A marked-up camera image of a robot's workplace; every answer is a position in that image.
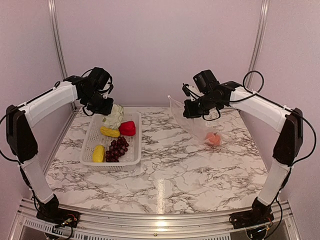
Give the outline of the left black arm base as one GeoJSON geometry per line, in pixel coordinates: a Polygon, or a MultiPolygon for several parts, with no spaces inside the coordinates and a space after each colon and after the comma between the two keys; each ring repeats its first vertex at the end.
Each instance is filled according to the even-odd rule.
{"type": "Polygon", "coordinates": [[[36,217],[40,220],[54,223],[59,227],[69,225],[76,228],[79,222],[80,213],[74,210],[68,210],[59,207],[59,200],[54,194],[53,198],[47,202],[41,202],[37,197],[33,199],[36,207],[36,217]]]}

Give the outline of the white toy cauliflower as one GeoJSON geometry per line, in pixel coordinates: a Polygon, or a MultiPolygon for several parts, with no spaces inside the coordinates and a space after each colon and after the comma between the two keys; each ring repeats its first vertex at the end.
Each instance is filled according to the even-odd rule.
{"type": "Polygon", "coordinates": [[[124,108],[120,104],[113,104],[111,113],[102,118],[102,125],[106,128],[116,130],[124,119],[124,108]]]}

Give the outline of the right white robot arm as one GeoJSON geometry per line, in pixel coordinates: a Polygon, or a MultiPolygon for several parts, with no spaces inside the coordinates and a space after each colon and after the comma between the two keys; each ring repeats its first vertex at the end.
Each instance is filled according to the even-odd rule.
{"type": "Polygon", "coordinates": [[[184,83],[182,91],[187,96],[183,112],[187,119],[204,118],[212,109],[229,107],[257,118],[278,134],[267,179],[247,214],[252,224],[260,223],[286,185],[303,144],[302,111],[275,103],[234,81],[219,83],[214,80],[198,83],[196,87],[184,83]]]}

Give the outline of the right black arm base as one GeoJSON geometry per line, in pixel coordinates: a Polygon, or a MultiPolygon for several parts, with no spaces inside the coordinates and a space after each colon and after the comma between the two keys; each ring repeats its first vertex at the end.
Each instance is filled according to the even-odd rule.
{"type": "Polygon", "coordinates": [[[234,229],[240,229],[272,222],[274,219],[271,204],[264,205],[256,197],[250,210],[232,213],[229,217],[229,222],[234,229]]]}

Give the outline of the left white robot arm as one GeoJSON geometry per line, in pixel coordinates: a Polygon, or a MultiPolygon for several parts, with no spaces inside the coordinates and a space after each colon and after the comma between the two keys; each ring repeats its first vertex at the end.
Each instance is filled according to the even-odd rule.
{"type": "Polygon", "coordinates": [[[105,71],[91,72],[88,76],[72,75],[31,100],[11,105],[6,110],[3,117],[6,141],[14,156],[9,160],[18,164],[36,200],[46,205],[44,215],[53,223],[60,222],[64,215],[61,208],[50,203],[55,195],[44,174],[39,141],[45,137],[40,129],[54,113],[76,101],[90,113],[109,115],[113,99],[108,95],[113,87],[113,78],[105,71]]]}

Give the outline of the orange toy pumpkin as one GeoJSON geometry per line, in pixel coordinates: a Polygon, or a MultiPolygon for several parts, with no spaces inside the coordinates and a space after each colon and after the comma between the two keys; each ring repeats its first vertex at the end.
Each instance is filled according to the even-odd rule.
{"type": "Polygon", "coordinates": [[[205,137],[204,143],[209,146],[219,146],[221,144],[221,136],[216,132],[209,132],[205,137]]]}

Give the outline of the yellow toy banana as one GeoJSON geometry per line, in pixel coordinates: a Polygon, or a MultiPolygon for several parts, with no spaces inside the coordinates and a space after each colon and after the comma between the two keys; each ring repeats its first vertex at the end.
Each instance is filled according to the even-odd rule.
{"type": "Polygon", "coordinates": [[[118,138],[121,133],[118,129],[112,129],[105,126],[100,127],[100,133],[103,136],[111,137],[111,138],[118,138]]]}

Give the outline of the clear zip top bag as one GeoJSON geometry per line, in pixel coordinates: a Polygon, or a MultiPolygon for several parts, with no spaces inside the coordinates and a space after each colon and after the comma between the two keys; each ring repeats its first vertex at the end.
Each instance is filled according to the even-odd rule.
{"type": "Polygon", "coordinates": [[[183,116],[184,105],[173,99],[170,95],[167,96],[170,104],[171,115],[173,116],[176,123],[188,134],[192,136],[201,145],[205,144],[205,138],[207,133],[219,133],[209,123],[201,118],[186,118],[183,116]]]}

